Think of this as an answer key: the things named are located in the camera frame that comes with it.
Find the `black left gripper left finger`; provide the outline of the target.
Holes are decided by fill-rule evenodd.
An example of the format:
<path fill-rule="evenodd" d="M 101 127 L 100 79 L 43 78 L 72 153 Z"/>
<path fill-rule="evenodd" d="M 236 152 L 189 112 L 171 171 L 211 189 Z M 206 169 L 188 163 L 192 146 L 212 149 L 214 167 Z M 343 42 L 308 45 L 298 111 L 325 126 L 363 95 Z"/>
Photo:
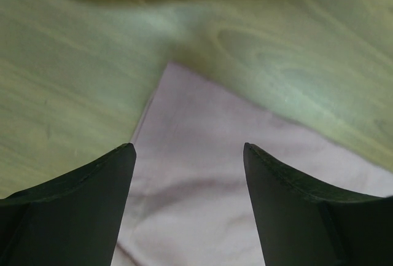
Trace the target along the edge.
<path fill-rule="evenodd" d="M 131 143 L 1 200 L 1 265 L 110 265 L 136 162 Z"/>

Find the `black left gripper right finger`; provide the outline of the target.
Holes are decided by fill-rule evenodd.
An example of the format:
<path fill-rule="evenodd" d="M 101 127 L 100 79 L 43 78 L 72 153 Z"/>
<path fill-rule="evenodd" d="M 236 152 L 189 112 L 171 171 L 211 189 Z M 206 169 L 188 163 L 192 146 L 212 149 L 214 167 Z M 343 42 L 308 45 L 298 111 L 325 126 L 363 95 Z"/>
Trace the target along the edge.
<path fill-rule="evenodd" d="M 392 198 L 342 189 L 243 150 L 266 265 L 391 265 Z"/>

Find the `pink printed t-shirt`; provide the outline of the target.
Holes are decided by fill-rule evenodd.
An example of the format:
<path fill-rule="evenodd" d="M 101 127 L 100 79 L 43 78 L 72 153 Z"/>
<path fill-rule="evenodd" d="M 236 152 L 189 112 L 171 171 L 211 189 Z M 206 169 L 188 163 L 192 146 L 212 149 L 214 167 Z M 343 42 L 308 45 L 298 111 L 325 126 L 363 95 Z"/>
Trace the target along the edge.
<path fill-rule="evenodd" d="M 263 265 L 245 143 L 335 186 L 392 195 L 391 172 L 168 65 L 133 135 L 137 159 L 112 264 Z"/>

